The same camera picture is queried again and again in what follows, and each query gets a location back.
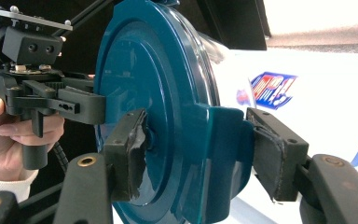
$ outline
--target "white sleeve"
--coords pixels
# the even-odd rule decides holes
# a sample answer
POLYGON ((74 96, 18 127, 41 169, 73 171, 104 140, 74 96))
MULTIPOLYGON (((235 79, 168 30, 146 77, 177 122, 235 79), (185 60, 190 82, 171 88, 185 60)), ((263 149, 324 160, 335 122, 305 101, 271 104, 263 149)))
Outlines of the white sleeve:
POLYGON ((31 184, 38 171, 23 170, 19 181, 0 181, 0 190, 11 191, 16 195, 17 202, 22 202, 29 197, 31 184))

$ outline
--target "black cable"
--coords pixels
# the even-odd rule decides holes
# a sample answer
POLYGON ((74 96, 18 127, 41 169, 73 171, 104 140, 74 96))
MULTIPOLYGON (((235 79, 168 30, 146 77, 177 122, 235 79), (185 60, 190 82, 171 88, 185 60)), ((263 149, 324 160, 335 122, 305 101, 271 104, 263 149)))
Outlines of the black cable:
POLYGON ((56 142, 53 147, 53 151, 55 155, 57 156, 58 162, 60 163, 60 166, 63 170, 63 173, 66 173, 66 170, 68 169, 68 159, 66 158, 65 153, 62 150, 62 147, 60 143, 56 142))

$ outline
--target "teal plastic housing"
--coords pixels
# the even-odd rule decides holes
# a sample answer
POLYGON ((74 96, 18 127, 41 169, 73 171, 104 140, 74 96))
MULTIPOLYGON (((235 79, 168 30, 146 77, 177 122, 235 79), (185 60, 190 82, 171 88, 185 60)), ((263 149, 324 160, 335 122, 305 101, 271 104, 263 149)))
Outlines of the teal plastic housing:
POLYGON ((239 109, 211 105, 177 13, 147 0, 125 0, 103 36, 94 91, 106 97, 99 149, 128 111, 143 107, 152 145, 140 197, 114 203, 125 223, 211 223, 252 167, 252 124, 239 109))

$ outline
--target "human hand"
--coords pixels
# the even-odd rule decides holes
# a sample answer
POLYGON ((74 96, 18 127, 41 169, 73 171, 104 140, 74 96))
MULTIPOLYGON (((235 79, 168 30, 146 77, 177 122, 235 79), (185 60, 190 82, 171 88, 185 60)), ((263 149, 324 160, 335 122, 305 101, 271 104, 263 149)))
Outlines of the human hand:
POLYGON ((43 137, 39 138, 32 131, 30 120, 18 122, 19 119, 4 113, 5 105, 0 99, 0 180, 19 180, 22 166, 21 144, 27 146, 48 145, 52 149, 63 135, 64 118, 51 115, 44 118, 43 137))

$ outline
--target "circular lid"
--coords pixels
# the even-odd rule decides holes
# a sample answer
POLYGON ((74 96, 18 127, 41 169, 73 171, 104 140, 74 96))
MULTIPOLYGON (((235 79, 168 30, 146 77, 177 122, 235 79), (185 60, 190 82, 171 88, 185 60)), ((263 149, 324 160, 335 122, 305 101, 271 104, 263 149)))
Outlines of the circular lid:
MULTIPOLYGON (((114 204, 121 218, 133 223, 202 220, 209 186, 205 180, 211 179, 207 163, 211 145, 219 139, 211 140, 218 127, 213 118, 228 116, 223 115, 226 110, 213 107, 219 100, 212 69, 188 21, 171 7, 148 0, 118 4, 103 36, 94 91, 106 97, 105 124, 96 127, 99 148, 123 115, 141 107, 154 136, 145 153, 140 197, 114 204)), ((230 121, 222 122, 222 130, 243 118, 241 111, 227 113, 230 121)), ((238 148, 232 146, 235 140, 228 141, 228 147, 238 148)), ((233 151, 228 160, 228 172, 235 155, 233 151)), ((220 175, 217 181, 227 178, 231 183, 232 173, 220 175)), ((221 190, 230 199, 231 186, 221 190)), ((227 209, 216 210, 214 216, 221 211, 221 216, 227 215, 227 209)))

